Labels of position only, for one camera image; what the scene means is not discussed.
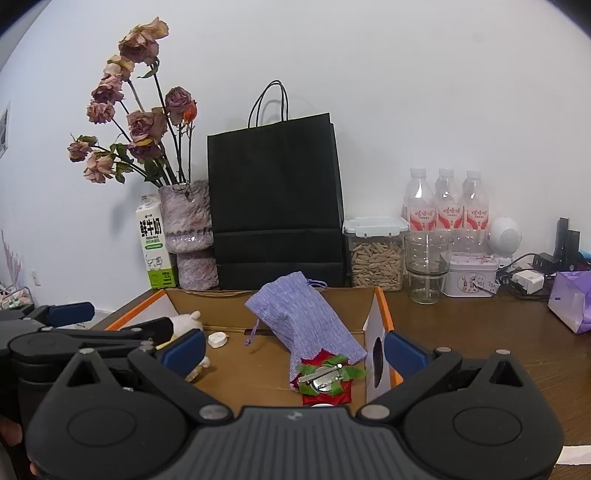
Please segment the yellow white plush toy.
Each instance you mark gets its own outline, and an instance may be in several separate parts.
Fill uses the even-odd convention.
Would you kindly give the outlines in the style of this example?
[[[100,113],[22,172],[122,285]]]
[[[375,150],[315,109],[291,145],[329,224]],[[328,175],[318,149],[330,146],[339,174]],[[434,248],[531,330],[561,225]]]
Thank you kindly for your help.
[[[164,367],[189,383],[211,365],[206,355],[206,335],[200,316],[199,311],[194,311],[171,317],[172,337],[158,346],[156,354]]]

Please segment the small white round cap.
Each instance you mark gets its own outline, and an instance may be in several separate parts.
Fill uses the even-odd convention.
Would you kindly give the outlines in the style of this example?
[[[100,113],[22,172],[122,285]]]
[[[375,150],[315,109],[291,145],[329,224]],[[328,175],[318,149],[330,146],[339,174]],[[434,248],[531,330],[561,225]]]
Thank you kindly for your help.
[[[212,349],[218,349],[228,343],[228,334],[222,331],[213,332],[208,335],[207,343]]]

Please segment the red green ribbon bow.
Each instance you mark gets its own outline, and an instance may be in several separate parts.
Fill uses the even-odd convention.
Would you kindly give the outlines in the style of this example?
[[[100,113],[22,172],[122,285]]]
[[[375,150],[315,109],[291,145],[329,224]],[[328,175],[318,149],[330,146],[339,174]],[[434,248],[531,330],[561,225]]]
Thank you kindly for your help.
[[[297,376],[290,385],[305,407],[341,406],[352,402],[353,383],[365,377],[366,370],[349,363],[345,355],[321,350],[297,364]]]

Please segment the purple fabric drawstring pouch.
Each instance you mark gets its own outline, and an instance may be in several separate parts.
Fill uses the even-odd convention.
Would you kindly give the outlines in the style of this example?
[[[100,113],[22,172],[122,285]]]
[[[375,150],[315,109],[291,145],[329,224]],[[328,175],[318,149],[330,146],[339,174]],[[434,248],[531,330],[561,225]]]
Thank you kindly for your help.
[[[318,291],[320,285],[317,280],[294,272],[263,285],[245,302],[245,307],[256,316],[254,326],[269,328],[290,351],[290,381],[297,378],[301,360],[314,359],[322,350],[345,356],[352,365],[367,356]]]

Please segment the green white milk carton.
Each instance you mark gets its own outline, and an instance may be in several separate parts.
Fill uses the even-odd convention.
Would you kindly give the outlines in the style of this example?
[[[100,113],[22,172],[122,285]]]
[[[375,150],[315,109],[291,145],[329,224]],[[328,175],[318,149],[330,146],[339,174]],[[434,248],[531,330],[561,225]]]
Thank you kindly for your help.
[[[165,245],[161,202],[157,194],[141,197],[135,211],[142,257],[150,287],[153,289],[176,286],[176,264]]]

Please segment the clear glass cup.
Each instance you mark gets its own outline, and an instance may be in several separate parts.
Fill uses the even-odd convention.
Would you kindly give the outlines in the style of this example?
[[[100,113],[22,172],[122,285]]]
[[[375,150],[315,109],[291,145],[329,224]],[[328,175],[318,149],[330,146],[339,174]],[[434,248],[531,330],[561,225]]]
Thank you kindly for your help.
[[[409,297],[422,305],[439,301],[450,269],[453,238],[446,231],[411,232],[404,239]]]

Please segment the clear seed storage container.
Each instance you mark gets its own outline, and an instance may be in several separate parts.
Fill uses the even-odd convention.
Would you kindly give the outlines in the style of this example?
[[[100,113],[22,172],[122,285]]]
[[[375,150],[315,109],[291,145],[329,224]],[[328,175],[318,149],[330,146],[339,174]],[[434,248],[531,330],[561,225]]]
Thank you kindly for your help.
[[[353,287],[400,291],[404,284],[404,237],[410,226],[402,217],[356,217],[344,221]]]

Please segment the water bottle left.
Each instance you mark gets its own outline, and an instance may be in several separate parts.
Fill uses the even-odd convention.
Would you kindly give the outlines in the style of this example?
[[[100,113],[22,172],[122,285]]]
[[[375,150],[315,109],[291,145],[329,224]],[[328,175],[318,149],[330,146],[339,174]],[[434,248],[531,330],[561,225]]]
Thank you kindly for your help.
[[[437,224],[437,210],[434,194],[427,181],[427,171],[412,168],[403,202],[403,216],[410,225],[410,230],[433,231]]]

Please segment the water bottle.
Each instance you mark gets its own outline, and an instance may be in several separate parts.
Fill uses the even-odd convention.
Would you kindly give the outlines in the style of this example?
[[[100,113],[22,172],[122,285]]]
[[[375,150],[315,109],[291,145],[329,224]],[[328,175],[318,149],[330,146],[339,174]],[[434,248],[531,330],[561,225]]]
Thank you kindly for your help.
[[[427,171],[412,168],[403,202],[403,216],[410,225],[410,230],[433,231],[437,224],[437,210],[434,194],[427,181]]]
[[[464,225],[464,205],[457,187],[453,169],[441,168],[435,185],[437,227],[460,230]]]
[[[490,206],[480,170],[468,170],[462,185],[464,226],[483,238],[489,224]]]

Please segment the purple textured vase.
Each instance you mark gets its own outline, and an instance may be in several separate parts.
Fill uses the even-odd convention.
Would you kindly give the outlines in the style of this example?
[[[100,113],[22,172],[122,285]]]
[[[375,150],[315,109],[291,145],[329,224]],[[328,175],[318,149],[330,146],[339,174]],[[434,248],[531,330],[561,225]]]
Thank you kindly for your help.
[[[165,245],[176,258],[179,287],[191,291],[216,287],[218,276],[207,180],[164,186],[158,193]]]

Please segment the white round speaker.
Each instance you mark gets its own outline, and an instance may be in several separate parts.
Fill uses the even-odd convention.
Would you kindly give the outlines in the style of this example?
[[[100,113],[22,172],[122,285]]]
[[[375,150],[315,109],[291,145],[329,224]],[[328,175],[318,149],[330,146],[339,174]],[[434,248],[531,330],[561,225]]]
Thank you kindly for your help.
[[[490,250],[501,257],[511,257],[520,247],[521,229],[509,217],[498,217],[490,226],[488,245]]]

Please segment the water bottle middle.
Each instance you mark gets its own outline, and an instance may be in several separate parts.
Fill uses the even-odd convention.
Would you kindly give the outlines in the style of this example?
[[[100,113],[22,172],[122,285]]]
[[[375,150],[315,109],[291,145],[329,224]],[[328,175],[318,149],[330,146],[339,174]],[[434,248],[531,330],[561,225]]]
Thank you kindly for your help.
[[[464,225],[464,205],[457,187],[453,169],[441,168],[435,185],[437,227],[460,230]]]

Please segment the water bottle right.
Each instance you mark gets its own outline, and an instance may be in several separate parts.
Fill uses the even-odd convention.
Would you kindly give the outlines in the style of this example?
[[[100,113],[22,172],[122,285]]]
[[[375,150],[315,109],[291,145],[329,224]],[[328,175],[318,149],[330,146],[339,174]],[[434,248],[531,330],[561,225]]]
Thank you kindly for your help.
[[[489,224],[490,206],[480,170],[468,170],[462,185],[464,226],[483,238]]]

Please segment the purple tissue pack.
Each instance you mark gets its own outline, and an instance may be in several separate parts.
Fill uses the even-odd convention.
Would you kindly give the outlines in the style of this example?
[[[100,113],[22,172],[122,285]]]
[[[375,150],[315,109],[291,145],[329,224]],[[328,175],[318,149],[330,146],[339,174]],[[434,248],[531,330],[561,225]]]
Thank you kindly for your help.
[[[591,272],[558,272],[548,301],[550,310],[575,334],[591,329]]]

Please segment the black device stand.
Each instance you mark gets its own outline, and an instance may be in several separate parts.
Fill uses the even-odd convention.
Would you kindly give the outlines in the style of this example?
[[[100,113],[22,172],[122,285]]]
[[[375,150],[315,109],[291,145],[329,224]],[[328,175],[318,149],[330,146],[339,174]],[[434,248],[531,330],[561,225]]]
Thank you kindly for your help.
[[[579,259],[580,232],[569,228],[569,219],[560,217],[557,222],[554,257],[560,271],[574,271]]]

